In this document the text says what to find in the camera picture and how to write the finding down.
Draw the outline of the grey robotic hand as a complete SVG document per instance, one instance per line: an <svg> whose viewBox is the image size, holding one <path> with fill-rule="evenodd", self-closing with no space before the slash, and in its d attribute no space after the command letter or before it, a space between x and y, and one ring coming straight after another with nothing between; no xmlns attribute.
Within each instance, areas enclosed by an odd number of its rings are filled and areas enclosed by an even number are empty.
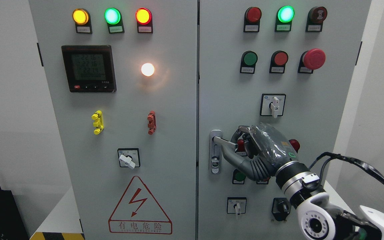
<svg viewBox="0 0 384 240"><path fill-rule="evenodd" d="M244 158L235 152L241 135L248 137L244 142L251 144L251 152L258 159ZM270 124L241 125L231 141L217 137L213 139L219 144L224 159L252 181L263 181L276 176L283 165L296 157L288 139Z"/></svg>

